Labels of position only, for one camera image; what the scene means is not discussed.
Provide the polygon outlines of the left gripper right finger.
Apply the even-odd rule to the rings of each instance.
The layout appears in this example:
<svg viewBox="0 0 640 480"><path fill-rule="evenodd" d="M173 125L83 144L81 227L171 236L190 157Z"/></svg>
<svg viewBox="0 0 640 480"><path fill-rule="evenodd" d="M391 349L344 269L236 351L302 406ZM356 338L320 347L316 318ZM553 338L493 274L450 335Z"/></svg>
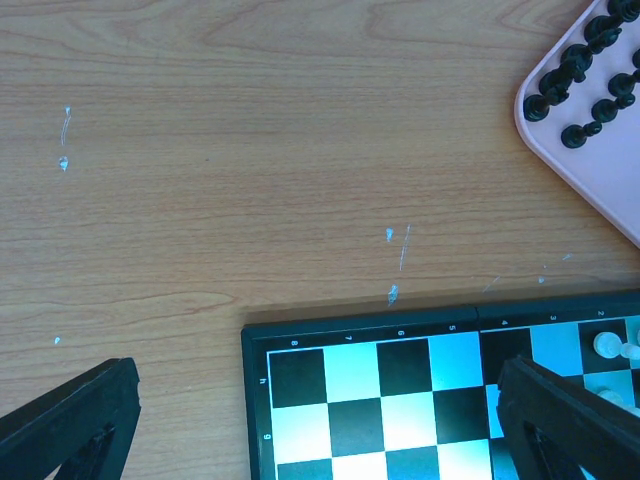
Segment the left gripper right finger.
<svg viewBox="0 0 640 480"><path fill-rule="evenodd" d="M637 479L639 416L530 359L507 360L497 414L521 479Z"/></svg>

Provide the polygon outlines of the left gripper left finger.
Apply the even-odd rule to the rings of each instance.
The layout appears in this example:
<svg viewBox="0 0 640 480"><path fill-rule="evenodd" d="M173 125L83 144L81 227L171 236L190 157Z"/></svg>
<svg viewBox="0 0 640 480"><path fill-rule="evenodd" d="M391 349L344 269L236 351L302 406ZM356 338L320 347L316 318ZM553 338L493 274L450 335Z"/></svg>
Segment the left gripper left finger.
<svg viewBox="0 0 640 480"><path fill-rule="evenodd" d="M3 479L119 479L139 420L132 358L112 358L1 418Z"/></svg>

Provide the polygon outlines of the white pawn chess piece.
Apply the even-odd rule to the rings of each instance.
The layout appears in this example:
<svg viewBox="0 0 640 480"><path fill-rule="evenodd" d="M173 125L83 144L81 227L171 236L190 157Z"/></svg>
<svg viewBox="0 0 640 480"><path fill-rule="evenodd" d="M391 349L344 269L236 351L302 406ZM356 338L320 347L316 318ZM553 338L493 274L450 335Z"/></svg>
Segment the white pawn chess piece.
<svg viewBox="0 0 640 480"><path fill-rule="evenodd" d="M620 394L611 389L603 389L599 391L598 396L618 406L621 406L624 404L624 400L622 399Z"/></svg>
<svg viewBox="0 0 640 480"><path fill-rule="evenodd" d="M640 347L628 342L623 342L621 338L613 332L601 332L596 335L593 341L595 352L602 358L614 359L622 357L629 360L640 358Z"/></svg>

